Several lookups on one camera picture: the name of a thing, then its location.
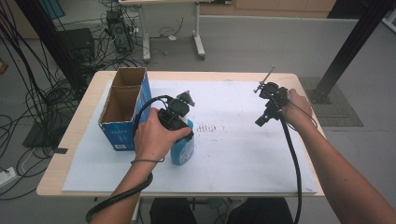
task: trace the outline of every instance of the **open cardboard box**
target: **open cardboard box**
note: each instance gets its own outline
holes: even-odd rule
[[[115,150],[134,150],[134,116],[151,99],[147,70],[143,67],[120,68],[111,84],[99,127]],[[140,122],[149,117],[149,108]]]

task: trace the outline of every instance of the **human hand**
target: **human hand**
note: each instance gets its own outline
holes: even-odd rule
[[[312,123],[312,107],[306,97],[297,93],[295,89],[290,90],[290,99],[282,107],[282,114],[286,121],[291,124],[297,131]]]
[[[176,131],[165,129],[158,119],[158,109],[151,108],[148,120],[139,124],[134,136],[135,160],[160,161],[177,139],[191,132],[191,128]]]

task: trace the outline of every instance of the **paper sheet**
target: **paper sheet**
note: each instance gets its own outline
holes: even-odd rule
[[[111,192],[134,159],[134,152],[112,149],[97,121],[110,87],[84,133],[64,183],[64,191]],[[152,96],[176,97],[190,91],[195,102],[188,118],[194,122],[194,153],[177,166],[170,153],[153,171],[154,180],[144,192],[152,193],[293,193],[296,174],[280,121],[259,127],[255,120],[266,101],[255,94],[255,82],[150,81]],[[300,163],[303,192],[317,188],[297,132],[290,135]]]

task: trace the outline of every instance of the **gray mat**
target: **gray mat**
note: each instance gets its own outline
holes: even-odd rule
[[[313,90],[320,81],[319,77],[299,77],[307,91]],[[349,104],[347,98],[335,85],[329,94],[330,105],[312,104],[322,127],[363,127],[363,123]]]

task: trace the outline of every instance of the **table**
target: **table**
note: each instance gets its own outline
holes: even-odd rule
[[[119,0],[121,5],[134,6],[137,9],[137,13],[140,18],[140,26],[143,34],[143,61],[148,63],[150,60],[149,52],[149,34],[146,32],[145,24],[145,13],[142,5],[145,4],[160,4],[160,3],[188,3],[192,2],[195,4],[195,30],[192,31],[192,36],[195,41],[195,46],[198,51],[198,56],[202,60],[205,59],[204,46],[202,44],[201,37],[199,35],[199,14],[200,14],[200,1],[210,2],[211,0]]]
[[[106,197],[109,192],[70,192],[62,191],[64,181],[66,180],[67,174],[71,167],[73,157],[78,147],[78,143],[85,133],[90,118],[94,109],[96,108],[99,99],[105,89],[106,84],[115,76],[115,71],[100,71],[95,74],[92,82],[87,89],[79,107],[73,117],[70,125],[68,126],[64,138],[62,139],[59,147],[67,148],[65,154],[54,154],[49,164],[46,173],[44,173],[38,187],[37,193],[42,196],[94,196],[94,197]],[[261,81],[266,74],[264,73],[218,73],[218,72],[161,72],[161,71],[148,71],[149,80],[189,80],[189,81]],[[267,81],[273,81],[280,85],[291,89],[294,88],[300,94],[304,93],[303,87],[301,86],[297,76],[294,74],[272,74]],[[317,186],[317,193],[308,194],[306,196],[324,196],[323,190],[318,182],[315,169],[312,165],[306,150],[304,154],[307,157],[310,171],[315,178],[315,184]],[[274,194],[251,194],[249,196],[295,196],[295,195],[274,195]]]

